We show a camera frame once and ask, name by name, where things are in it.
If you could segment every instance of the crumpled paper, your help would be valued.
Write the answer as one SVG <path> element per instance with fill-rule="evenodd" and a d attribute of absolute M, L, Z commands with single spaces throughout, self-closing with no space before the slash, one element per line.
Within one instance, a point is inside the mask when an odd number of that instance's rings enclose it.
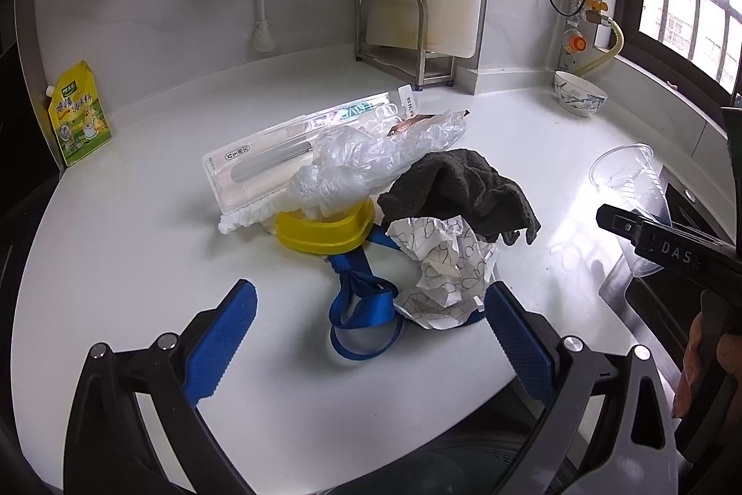
<path fill-rule="evenodd" d="M 395 299 L 404 317 L 426 329 L 448 329 L 484 310 L 487 287 L 496 281 L 497 245 L 476 239 L 462 217 L 400 219 L 387 235 L 422 265 L 419 290 Z"/>

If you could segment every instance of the human hand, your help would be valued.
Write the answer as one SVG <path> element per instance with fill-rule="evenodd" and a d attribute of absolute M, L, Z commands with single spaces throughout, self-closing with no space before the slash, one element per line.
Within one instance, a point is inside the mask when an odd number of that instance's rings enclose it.
<path fill-rule="evenodd" d="M 700 378 L 701 372 L 700 342 L 702 337 L 701 313 L 699 313 L 691 324 L 688 347 L 683 356 L 683 373 L 680 374 L 678 391 L 672 404 L 673 418 L 684 417 L 691 408 L 691 402 L 693 402 L 691 387 Z M 737 382 L 742 384 L 742 336 L 723 335 L 716 347 L 716 359 L 725 372 L 732 374 Z M 729 410 L 726 412 L 724 424 L 719 431 L 719 440 L 729 440 L 734 435 L 740 421 L 742 421 L 742 388 L 737 388 Z"/>

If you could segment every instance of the clear plastic cup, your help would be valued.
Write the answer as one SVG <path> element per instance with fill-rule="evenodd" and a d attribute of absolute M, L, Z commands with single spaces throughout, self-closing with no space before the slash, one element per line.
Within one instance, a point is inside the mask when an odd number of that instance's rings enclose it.
<path fill-rule="evenodd" d="M 671 225 L 665 191 L 652 166 L 653 155 L 654 150 L 643 143 L 615 148 L 593 163 L 589 179 L 606 204 Z M 646 277 L 662 269 L 638 256 L 628 239 L 619 237 L 618 241 L 633 276 Z"/>

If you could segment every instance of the window frame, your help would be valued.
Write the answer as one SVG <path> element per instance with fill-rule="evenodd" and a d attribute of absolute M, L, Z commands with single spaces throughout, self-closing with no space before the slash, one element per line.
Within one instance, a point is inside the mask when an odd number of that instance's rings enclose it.
<path fill-rule="evenodd" d="M 695 0 L 695 19 L 692 24 L 689 58 L 697 44 L 700 2 L 701 0 Z M 711 0 L 711 2 L 721 7 L 725 16 L 723 46 L 718 69 L 722 72 L 726 59 L 726 45 L 729 40 L 730 15 L 742 23 L 742 13 L 734 10 L 729 0 Z M 639 31 L 643 3 L 644 0 L 616 0 L 614 18 L 621 26 L 626 39 L 621 55 L 676 88 L 680 94 L 706 112 L 717 124 L 723 125 L 721 107 L 730 105 L 733 97 L 742 93 L 742 78 L 740 78 L 742 61 L 737 64 L 735 85 L 732 93 L 729 93 L 690 59 L 684 58 L 674 49 Z M 667 25 L 668 3 L 669 0 L 664 0 L 659 25 L 658 38 L 660 40 L 663 38 Z M 611 44 L 615 44 L 614 34 L 611 34 Z"/>

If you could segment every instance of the green logo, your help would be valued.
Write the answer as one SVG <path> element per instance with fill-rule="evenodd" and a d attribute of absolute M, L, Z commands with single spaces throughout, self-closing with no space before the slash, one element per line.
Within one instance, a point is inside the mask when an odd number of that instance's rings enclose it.
<path fill-rule="evenodd" d="M 72 81 L 67 86 L 62 86 L 62 97 L 69 97 L 77 90 L 77 83 Z"/>

